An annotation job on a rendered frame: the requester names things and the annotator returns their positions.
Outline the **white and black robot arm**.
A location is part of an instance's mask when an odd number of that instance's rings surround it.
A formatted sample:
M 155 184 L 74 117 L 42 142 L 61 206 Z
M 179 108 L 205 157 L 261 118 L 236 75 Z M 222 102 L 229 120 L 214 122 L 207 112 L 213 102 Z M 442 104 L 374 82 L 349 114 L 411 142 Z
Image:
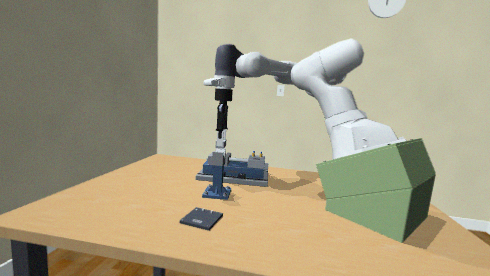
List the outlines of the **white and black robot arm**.
M 388 125 L 367 119 L 366 113 L 358 110 L 350 89 L 332 86 L 342 83 L 349 72 L 361 65 L 363 56 L 362 46 L 354 39 L 315 52 L 299 63 L 268 59 L 259 52 L 243 54 L 235 45 L 223 44 L 216 51 L 214 78 L 203 84 L 231 89 L 235 87 L 235 77 L 278 75 L 274 76 L 277 82 L 305 90 L 319 102 L 330 135 L 332 158 L 337 159 L 406 141 L 404 137 L 398 139 Z

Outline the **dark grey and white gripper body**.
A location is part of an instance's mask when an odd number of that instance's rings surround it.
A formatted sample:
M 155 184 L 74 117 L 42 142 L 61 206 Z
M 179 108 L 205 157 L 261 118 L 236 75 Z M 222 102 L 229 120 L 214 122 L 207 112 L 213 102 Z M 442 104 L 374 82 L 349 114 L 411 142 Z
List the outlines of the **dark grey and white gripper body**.
M 233 90 L 231 89 L 215 88 L 215 100 L 220 101 L 219 107 L 221 104 L 223 104 L 222 107 L 224 107 L 224 113 L 225 113 L 225 106 L 227 105 L 227 101 L 232 101 L 232 93 Z

